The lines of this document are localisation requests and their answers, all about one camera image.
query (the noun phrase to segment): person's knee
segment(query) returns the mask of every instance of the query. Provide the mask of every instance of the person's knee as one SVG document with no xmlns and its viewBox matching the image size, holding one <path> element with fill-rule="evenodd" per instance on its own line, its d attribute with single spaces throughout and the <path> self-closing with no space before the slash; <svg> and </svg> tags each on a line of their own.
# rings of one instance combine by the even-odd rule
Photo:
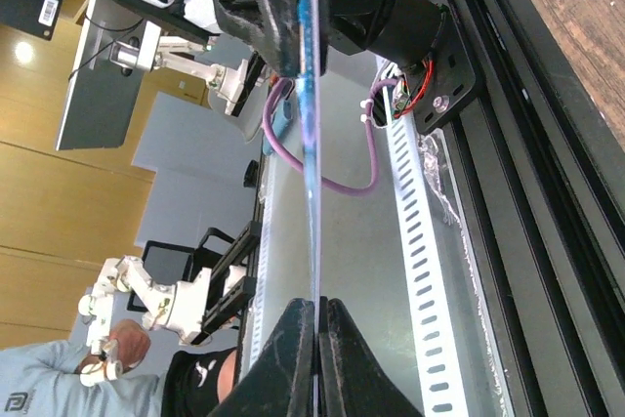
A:
<svg viewBox="0 0 625 417">
<path fill-rule="evenodd" d="M 236 366 L 236 351 L 232 351 L 219 372 L 217 378 L 217 397 L 222 402 L 234 387 L 234 368 Z"/>
</svg>

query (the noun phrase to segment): barcode label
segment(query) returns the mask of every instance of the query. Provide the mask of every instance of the barcode label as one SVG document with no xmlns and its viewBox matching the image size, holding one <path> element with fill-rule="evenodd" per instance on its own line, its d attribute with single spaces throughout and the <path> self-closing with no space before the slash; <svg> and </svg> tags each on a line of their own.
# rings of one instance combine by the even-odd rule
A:
<svg viewBox="0 0 625 417">
<path fill-rule="evenodd" d="M 44 0 L 41 14 L 39 14 L 39 22 L 46 26 L 52 26 L 57 14 L 57 8 L 59 7 L 58 0 Z"/>
</svg>

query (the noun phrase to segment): blue-gray shirt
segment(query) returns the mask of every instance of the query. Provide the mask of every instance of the blue-gray shirt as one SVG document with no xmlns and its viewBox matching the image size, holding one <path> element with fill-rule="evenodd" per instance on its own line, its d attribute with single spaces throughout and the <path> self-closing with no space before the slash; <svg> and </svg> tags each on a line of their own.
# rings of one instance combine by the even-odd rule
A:
<svg viewBox="0 0 625 417">
<path fill-rule="evenodd" d="M 0 352 L 0 416 L 160 417 L 164 376 L 87 388 L 74 371 L 88 353 L 68 341 Z"/>
</svg>

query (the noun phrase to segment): robotic arm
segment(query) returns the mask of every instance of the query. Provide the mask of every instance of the robotic arm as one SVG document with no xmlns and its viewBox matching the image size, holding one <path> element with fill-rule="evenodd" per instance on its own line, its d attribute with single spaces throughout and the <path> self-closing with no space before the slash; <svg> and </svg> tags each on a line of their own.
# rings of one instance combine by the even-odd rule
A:
<svg viewBox="0 0 625 417">
<path fill-rule="evenodd" d="M 224 294 L 245 275 L 245 268 L 230 266 Z M 168 329 L 178 334 L 181 344 L 191 344 L 202 332 L 202 320 L 211 283 L 211 270 L 203 268 L 193 282 L 174 285 L 155 283 L 144 269 L 141 258 L 126 256 L 107 259 L 92 293 L 84 296 L 78 311 L 93 318 L 89 326 L 87 346 L 100 358 L 100 363 L 87 365 L 80 380 L 85 386 L 113 381 L 123 373 L 117 360 L 116 341 L 109 341 L 115 291 L 134 290 L 146 305 L 143 326 L 147 330 Z"/>
</svg>

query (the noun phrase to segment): human hand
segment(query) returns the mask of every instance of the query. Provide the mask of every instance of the human hand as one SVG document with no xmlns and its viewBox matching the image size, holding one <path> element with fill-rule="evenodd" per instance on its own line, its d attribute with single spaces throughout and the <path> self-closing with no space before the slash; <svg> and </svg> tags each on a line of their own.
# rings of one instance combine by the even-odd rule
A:
<svg viewBox="0 0 625 417">
<path fill-rule="evenodd" d="M 140 363 L 147 354 L 151 341 L 144 329 L 131 319 L 124 319 L 115 325 L 108 336 L 117 341 L 117 359 L 122 362 L 124 372 Z"/>
</svg>

